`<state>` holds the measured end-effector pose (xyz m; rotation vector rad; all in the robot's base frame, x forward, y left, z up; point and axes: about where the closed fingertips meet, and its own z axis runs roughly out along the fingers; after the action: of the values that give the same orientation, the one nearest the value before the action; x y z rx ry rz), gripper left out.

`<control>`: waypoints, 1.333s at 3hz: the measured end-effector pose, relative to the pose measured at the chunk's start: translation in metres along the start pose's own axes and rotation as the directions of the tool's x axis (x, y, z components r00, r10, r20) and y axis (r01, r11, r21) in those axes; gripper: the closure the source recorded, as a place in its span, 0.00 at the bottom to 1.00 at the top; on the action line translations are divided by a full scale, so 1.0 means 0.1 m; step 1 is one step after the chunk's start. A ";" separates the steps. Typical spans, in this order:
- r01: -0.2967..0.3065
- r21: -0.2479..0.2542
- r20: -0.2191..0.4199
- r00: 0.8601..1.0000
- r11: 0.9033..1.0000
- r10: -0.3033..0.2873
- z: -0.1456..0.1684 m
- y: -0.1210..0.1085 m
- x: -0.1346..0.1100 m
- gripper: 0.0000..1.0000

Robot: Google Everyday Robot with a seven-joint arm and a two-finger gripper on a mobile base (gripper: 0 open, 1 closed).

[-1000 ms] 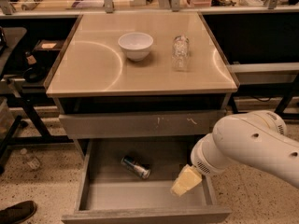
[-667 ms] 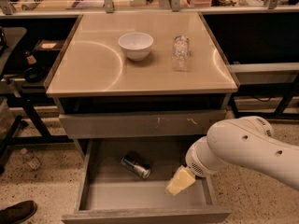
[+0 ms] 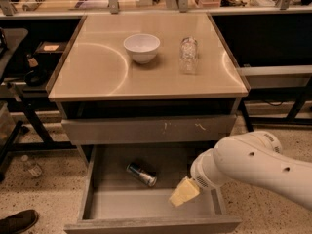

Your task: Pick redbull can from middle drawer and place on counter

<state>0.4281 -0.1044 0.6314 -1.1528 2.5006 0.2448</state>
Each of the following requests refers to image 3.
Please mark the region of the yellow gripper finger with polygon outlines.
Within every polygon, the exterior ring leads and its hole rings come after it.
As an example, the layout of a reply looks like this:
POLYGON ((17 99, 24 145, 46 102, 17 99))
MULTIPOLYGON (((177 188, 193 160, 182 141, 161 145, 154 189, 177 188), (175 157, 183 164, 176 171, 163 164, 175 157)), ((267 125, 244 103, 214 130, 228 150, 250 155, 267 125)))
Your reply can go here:
POLYGON ((173 206, 178 207, 197 197, 199 194, 200 187, 193 179, 186 176, 173 191, 169 201, 173 206))

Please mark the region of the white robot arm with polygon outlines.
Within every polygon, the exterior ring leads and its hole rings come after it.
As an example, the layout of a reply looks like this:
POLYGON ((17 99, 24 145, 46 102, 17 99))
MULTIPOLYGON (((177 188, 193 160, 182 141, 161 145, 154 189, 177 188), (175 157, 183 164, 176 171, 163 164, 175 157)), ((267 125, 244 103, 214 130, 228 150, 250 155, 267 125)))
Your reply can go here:
POLYGON ((312 210, 312 164, 281 154, 282 145, 266 131, 221 139, 201 153, 170 197, 178 207, 203 190, 220 188, 231 180, 267 189, 312 210))

